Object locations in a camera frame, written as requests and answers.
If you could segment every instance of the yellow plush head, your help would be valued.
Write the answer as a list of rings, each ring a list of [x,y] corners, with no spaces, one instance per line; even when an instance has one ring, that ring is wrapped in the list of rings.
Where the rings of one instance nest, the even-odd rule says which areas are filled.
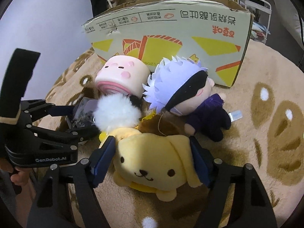
[[[201,185],[193,166],[189,138],[183,135],[159,136],[119,128],[110,133],[116,138],[114,180],[144,192],[154,192],[170,201],[176,189],[188,182]]]

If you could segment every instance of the purple-haired doll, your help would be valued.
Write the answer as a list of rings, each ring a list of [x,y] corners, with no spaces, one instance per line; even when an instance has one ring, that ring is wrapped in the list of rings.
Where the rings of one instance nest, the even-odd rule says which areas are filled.
[[[143,85],[144,99],[150,109],[162,108],[177,115],[188,115],[185,132],[194,135],[200,131],[211,140],[223,139],[221,128],[229,129],[231,120],[223,109],[225,94],[211,95],[214,81],[208,78],[207,68],[185,58],[164,58]]]

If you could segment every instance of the plush dog eye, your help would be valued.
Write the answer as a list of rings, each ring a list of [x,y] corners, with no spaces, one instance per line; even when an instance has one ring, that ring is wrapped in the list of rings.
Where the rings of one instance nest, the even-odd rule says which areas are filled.
[[[175,175],[175,171],[173,169],[168,170],[167,174],[168,174],[168,176],[172,177]]]

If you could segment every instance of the cardboard box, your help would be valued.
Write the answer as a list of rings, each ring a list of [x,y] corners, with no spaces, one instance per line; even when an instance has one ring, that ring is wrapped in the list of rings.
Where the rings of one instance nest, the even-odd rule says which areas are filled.
[[[231,0],[137,0],[107,10],[84,29],[102,63],[125,54],[154,71],[163,57],[200,59],[216,84],[231,87],[252,21]]]

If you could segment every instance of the fleece blanket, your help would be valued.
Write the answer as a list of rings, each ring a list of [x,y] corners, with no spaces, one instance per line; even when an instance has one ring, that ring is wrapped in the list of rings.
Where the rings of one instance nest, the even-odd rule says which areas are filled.
[[[98,98],[94,78],[102,64],[91,48],[58,78],[46,100],[57,105],[74,105],[84,96]],[[281,226],[304,194],[304,75],[292,62],[262,43],[250,40],[235,84],[215,86],[223,92],[227,112],[241,110],[243,117],[232,123],[224,140],[212,142],[201,134],[196,138],[214,157],[237,166],[251,163],[259,174]],[[183,121],[166,114],[180,128]],[[64,118],[45,117],[41,127],[65,130]],[[79,146],[79,159],[98,148],[98,138]],[[113,166],[95,189],[99,204],[112,228],[192,228],[206,206],[208,189],[177,189],[177,197],[162,202],[154,194],[118,187],[113,182]],[[69,186],[77,225],[84,227],[78,211],[75,189]],[[233,187],[229,192],[221,226],[229,218]]]

